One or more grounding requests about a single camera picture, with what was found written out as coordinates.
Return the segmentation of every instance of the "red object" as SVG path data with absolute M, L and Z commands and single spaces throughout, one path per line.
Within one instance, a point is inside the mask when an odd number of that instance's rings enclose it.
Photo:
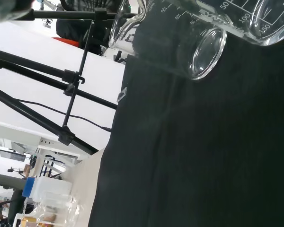
M 72 46 L 75 46 L 75 47 L 79 47 L 79 42 L 77 42 L 77 41 L 73 41 L 73 40 L 70 40 L 70 39 L 64 39 L 64 38 L 60 38 L 60 37 L 53 37 L 53 39 L 59 40 L 61 42 L 64 42 L 66 44 L 69 44 L 69 45 L 72 45 Z

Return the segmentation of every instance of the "black cloth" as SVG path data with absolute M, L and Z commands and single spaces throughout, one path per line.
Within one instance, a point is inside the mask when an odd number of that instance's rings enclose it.
M 125 87 L 89 227 L 284 226 L 284 41 L 229 35 L 197 82 L 129 57 Z
M 57 35 L 64 39 L 79 42 L 79 48 L 86 46 L 87 32 L 90 27 L 88 20 L 58 19 L 56 23 Z M 97 55 L 102 55 L 101 43 L 106 35 L 106 29 L 102 26 L 94 26 L 92 39 L 89 43 L 88 51 Z

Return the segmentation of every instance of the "rod clamp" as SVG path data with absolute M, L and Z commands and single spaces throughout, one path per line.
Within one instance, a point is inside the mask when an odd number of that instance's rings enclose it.
M 62 126 L 58 141 L 68 146 L 73 141 L 75 134 L 67 126 Z
M 73 83 L 75 80 L 82 80 L 81 84 L 85 83 L 85 79 L 80 76 L 79 72 L 64 70 L 64 76 L 62 77 L 62 81 L 67 83 Z
M 95 8 L 95 20 L 96 21 L 107 20 L 107 9 L 106 8 Z

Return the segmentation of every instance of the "black metal rod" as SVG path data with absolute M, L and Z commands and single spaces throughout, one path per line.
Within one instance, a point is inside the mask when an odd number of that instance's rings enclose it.
M 89 51 L 89 42 L 92 38 L 92 32 L 94 30 L 94 25 L 93 25 L 93 21 L 90 22 L 90 26 L 89 26 L 89 34 L 87 36 L 87 40 L 86 40 L 86 44 L 85 44 L 85 48 L 84 48 L 84 52 L 83 52 L 83 56 L 82 56 L 82 60 L 81 60 L 81 64 L 80 64 L 80 69 L 79 69 L 79 75 L 81 76 L 83 73 L 83 69 L 84 69 L 84 65 L 85 65 L 85 61 L 86 61 L 86 57 L 87 57 L 87 53 Z
M 53 68 L 53 67 L 50 67 L 50 66 L 47 66 L 47 65 L 43 65 L 43 64 L 40 64 L 38 62 L 31 61 L 31 60 L 26 59 L 26 58 L 21 58 L 19 56 L 16 56 L 16 55 L 13 55 L 13 54 L 10 54 L 10 53 L 6 53 L 6 52 L 3 52 L 3 51 L 0 51 L 0 59 L 14 63 L 14 64 L 17 64 L 17 65 L 21 65 L 21 66 L 24 66 L 24 67 L 28 67 L 28 68 L 33 69 L 33 70 L 44 72 L 44 73 L 47 73 L 47 74 L 50 74 L 50 75 L 53 75 L 53 76 L 59 77 L 59 78 L 62 78 L 65 74 L 63 70 L 59 70 L 59 69 L 56 69 L 56 68 Z
M 26 180 L 24 179 L 12 177 L 12 176 L 0 175 L 0 186 L 3 186 L 4 188 L 13 188 L 13 189 L 23 190 L 25 183 L 26 183 Z
M 124 18 L 132 18 L 135 13 L 125 13 Z M 116 13 L 107 13 L 106 20 L 114 20 Z M 80 11 L 34 11 L 33 9 L 23 17 L 16 20 L 32 21 L 35 19 L 83 19 L 83 20 L 95 20 L 95 12 L 80 12 Z
M 50 121 L 46 117 L 37 113 L 36 111 L 32 110 L 31 108 L 27 107 L 26 105 L 15 100 L 13 97 L 9 96 L 8 94 L 4 93 L 1 90 L 0 90 L 0 101 L 5 105 L 7 105 L 8 107 L 12 108 L 13 110 L 17 111 L 18 113 L 22 114 L 23 116 L 27 117 L 28 119 L 32 120 L 33 122 L 39 124 L 48 131 L 52 132 L 53 134 L 59 137 L 65 136 L 65 130 L 62 127 Z M 90 155 L 98 151 L 97 149 L 83 142 L 77 137 L 74 137 L 71 143 Z
M 67 126 L 68 120 L 70 118 L 71 109 L 72 109 L 72 106 L 74 105 L 74 102 L 75 102 L 75 97 L 76 97 L 76 94 L 77 94 L 77 91 L 78 91 L 78 86 L 79 86 L 79 81 L 75 81 L 75 88 L 74 88 L 74 91 L 72 92 L 70 104 L 68 105 L 66 115 L 65 115 L 65 118 L 64 118 L 64 121 L 63 121 L 64 127 Z
M 85 91 L 78 90 L 77 95 L 79 95 L 79 96 L 81 96 L 83 98 L 89 99 L 89 100 L 91 100 L 91 101 L 93 101 L 95 103 L 99 103 L 101 105 L 104 105 L 104 106 L 107 106 L 109 108 L 112 108 L 114 110 L 116 110 L 117 107 L 118 107 L 118 105 L 116 105 L 114 103 L 106 101 L 106 100 L 104 100 L 102 98 L 99 98 L 97 96 L 91 95 L 91 94 L 89 94 L 89 93 L 87 93 Z
M 5 68 L 7 70 L 11 70 L 11 71 L 13 71 L 15 73 L 21 74 L 23 76 L 26 76 L 28 78 L 34 79 L 36 81 L 39 81 L 41 83 L 50 85 L 52 87 L 55 87 L 55 88 L 63 90 L 63 91 L 65 91 L 66 88 L 67 88 L 67 84 L 59 82 L 59 81 L 57 81 L 55 79 L 52 79 L 52 78 L 49 78 L 47 76 L 44 76 L 44 75 L 42 75 L 40 73 L 37 73 L 37 72 L 34 72 L 32 70 L 23 68 L 23 67 L 21 67 L 19 65 L 16 65 L 16 64 L 13 64 L 13 63 L 10 63 L 10 62 L 7 62 L 7 61 L 0 60 L 0 69 L 2 69 L 2 68 Z M 79 95 L 79 96 L 81 96 L 83 98 L 86 98 L 88 100 L 91 100 L 93 102 L 99 103 L 101 105 L 107 106 L 109 108 L 112 108 L 114 110 L 117 109 L 117 105 L 116 104 L 111 103 L 109 101 L 106 101 L 106 100 L 104 100 L 102 98 L 99 98 L 97 96 L 91 95 L 91 94 L 89 94 L 89 93 L 87 93 L 85 91 L 78 90 L 77 95 Z

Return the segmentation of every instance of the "black cable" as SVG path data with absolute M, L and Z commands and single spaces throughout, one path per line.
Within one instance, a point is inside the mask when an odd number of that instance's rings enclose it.
M 29 104 L 39 105 L 39 106 L 42 106 L 42 107 L 47 108 L 47 109 L 49 109 L 49 110 L 55 111 L 55 112 L 57 112 L 57 113 L 66 115 L 66 113 L 63 113 L 63 112 L 61 112 L 61 111 L 59 111 L 59 110 L 55 110 L 55 109 L 53 109 L 53 108 L 51 108 L 51 107 L 48 107 L 48 106 L 43 105 L 43 104 L 40 104 L 40 103 L 30 102 L 30 101 L 21 100 L 21 99 L 15 99 L 15 100 L 17 100 L 17 101 L 19 101 L 19 102 L 22 102 L 22 103 L 29 103 Z M 90 121 L 90 120 L 88 120 L 88 119 L 86 119 L 86 118 L 84 118 L 84 117 L 79 117 L 79 116 L 75 116 L 75 115 L 70 115 L 70 117 L 74 117 L 74 118 L 79 118 L 79 119 L 85 120 L 85 121 L 87 121 L 87 122 L 89 122 L 89 123 L 91 123 L 91 124 L 93 124 L 93 125 L 95 125 L 95 126 L 101 128 L 101 129 L 103 129 L 103 130 L 105 130 L 105 131 L 107 131 L 107 132 L 111 132 L 111 129 L 110 129 L 110 128 L 102 127 L 102 126 L 100 126 L 100 125 L 98 125 L 98 124 L 96 124 L 96 123 L 93 123 L 92 121 Z

